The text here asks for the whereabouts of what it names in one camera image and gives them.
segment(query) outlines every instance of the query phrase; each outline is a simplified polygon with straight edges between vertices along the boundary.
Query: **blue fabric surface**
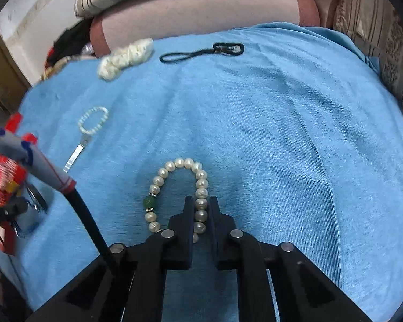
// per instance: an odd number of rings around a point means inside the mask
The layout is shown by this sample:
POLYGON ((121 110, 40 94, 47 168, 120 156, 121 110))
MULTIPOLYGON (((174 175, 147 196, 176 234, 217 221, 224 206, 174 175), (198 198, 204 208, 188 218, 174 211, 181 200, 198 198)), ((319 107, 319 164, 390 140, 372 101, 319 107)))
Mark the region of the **blue fabric surface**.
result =
MULTIPOLYGON (((295 243, 373 321, 391 317, 403 301, 403 114, 370 68, 376 64, 343 34, 288 23, 154 47, 147 63, 111 82, 98 79, 97 60, 71 63, 34 87, 20 110, 20 132, 37 134, 40 149, 63 166, 81 138, 81 115, 109 109, 70 170, 106 242, 144 241, 141 204, 153 176, 168 160, 192 157, 239 228, 295 243), (241 42, 245 53, 158 60, 214 42, 241 42)), ((38 308, 97 252, 64 197, 33 183, 50 211, 18 257, 38 308)), ((191 172, 172 173, 159 221, 167 224, 194 191, 191 172)), ((168 274, 163 321, 237 321, 235 274, 216 272, 207 238, 189 272, 168 274)))

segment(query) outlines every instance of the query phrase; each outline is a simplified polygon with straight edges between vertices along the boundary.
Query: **black hair tie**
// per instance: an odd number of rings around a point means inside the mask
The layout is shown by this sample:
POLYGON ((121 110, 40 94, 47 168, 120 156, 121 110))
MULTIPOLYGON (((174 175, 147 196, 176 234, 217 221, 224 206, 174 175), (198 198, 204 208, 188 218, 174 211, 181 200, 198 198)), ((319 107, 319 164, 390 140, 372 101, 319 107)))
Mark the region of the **black hair tie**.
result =
POLYGON ((182 60, 186 60, 192 57, 201 56, 202 54, 212 54, 212 53, 223 53, 230 56, 239 56, 245 51, 245 46, 243 44, 234 43, 214 43, 213 48, 206 48, 203 50, 198 50, 196 52, 189 53, 166 53, 160 57, 160 62, 162 63, 176 63, 182 60))

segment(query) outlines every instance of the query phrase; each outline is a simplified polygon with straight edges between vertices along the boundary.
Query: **wooden cabinet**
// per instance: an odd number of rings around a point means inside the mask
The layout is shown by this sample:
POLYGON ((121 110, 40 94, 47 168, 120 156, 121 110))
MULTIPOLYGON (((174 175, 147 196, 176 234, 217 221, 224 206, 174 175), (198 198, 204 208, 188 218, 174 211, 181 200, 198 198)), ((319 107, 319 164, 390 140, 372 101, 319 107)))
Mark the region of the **wooden cabinet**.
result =
POLYGON ((0 36, 0 104, 9 112, 16 112, 29 87, 29 82, 15 64, 0 36))

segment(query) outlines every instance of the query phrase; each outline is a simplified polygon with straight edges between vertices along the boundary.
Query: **pink pillow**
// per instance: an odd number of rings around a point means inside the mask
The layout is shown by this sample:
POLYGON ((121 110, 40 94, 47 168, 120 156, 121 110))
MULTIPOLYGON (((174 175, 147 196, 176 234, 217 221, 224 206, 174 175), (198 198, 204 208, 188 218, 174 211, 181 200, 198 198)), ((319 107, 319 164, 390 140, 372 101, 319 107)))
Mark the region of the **pink pillow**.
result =
POLYGON ((125 0, 95 17, 97 57, 141 38, 154 40, 284 21, 319 27, 314 0, 125 0))

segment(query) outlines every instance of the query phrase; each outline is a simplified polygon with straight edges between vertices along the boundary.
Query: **pearl bracelet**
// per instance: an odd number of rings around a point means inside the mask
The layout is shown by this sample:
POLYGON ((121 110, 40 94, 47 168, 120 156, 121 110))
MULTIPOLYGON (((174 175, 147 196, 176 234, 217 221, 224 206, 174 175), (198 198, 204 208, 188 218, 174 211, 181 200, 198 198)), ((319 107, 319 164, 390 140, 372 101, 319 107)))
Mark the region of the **pearl bracelet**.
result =
POLYGON ((149 231, 152 233, 161 230, 160 223, 157 222, 157 215, 154 210, 157 206, 157 195, 160 193, 160 187, 164 185, 164 179, 169 176, 169 172, 173 172, 177 168, 185 167, 188 170, 191 169, 194 174, 196 174, 196 202, 194 213, 194 233, 192 237, 192 242, 196 243, 199 240, 199 235, 206 231, 206 225, 204 222, 207 220, 207 187, 209 182, 207 181, 207 172, 202 169, 202 164, 200 162, 194 162, 191 158, 177 158, 174 162, 168 161, 164 165, 164 168, 158 170, 158 175, 152 180, 152 184, 149 186, 149 195, 143 200, 143 206, 145 207, 145 220, 149 223, 149 231))

